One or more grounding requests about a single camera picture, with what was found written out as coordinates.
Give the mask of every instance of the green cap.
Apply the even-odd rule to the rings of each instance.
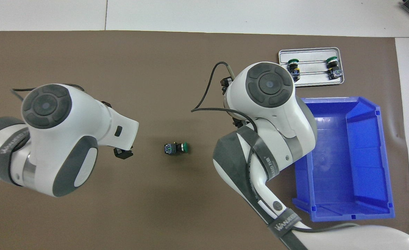
[[[336,56],[330,57],[330,58],[326,59],[326,62],[329,62],[330,60],[333,60],[333,59],[337,59],[337,57]]]
[[[184,152],[188,152],[189,148],[187,147],[187,142],[184,142],[182,144],[182,149],[184,150]]]

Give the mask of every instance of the blue plastic bin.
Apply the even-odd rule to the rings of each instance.
[[[318,139],[295,163],[295,206],[314,222],[395,217],[380,107],[362,97],[302,99]]]

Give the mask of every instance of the brown surface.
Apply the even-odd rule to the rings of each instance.
[[[190,113],[220,60],[235,73],[274,61],[280,49],[338,47],[340,86],[300,88],[300,97],[362,95],[381,106],[395,219],[359,220],[409,234],[409,166],[393,38],[167,32],[0,32],[0,116],[20,117],[10,88],[83,86],[140,122],[135,155],[99,151],[86,184],[52,198],[0,182],[0,249],[285,249],[212,164],[217,139],[235,130],[223,112]],[[204,107],[221,107],[218,68]],[[168,142],[189,154],[163,153]],[[294,167],[268,184],[294,208]],[[310,226],[309,216],[296,212]]]

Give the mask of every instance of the metal tray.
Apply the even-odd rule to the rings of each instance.
[[[320,86],[342,84],[344,76],[330,80],[326,73],[326,59],[336,56],[339,68],[342,69],[341,53],[338,48],[315,48],[315,49],[283,49],[279,51],[279,64],[288,68],[290,59],[298,59],[300,68],[300,80],[295,82],[295,87]]]

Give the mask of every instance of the white robotic arm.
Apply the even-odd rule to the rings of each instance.
[[[289,249],[409,249],[409,235],[383,226],[312,230],[266,187],[279,171],[313,150],[317,141],[314,116],[295,96],[286,69],[271,62],[248,66],[227,87],[224,105],[249,116],[256,126],[249,123],[219,139],[215,168]]]
[[[59,197],[81,186],[98,145],[130,155],[138,122],[75,87],[49,84],[22,103],[25,123],[0,117],[0,179]]]

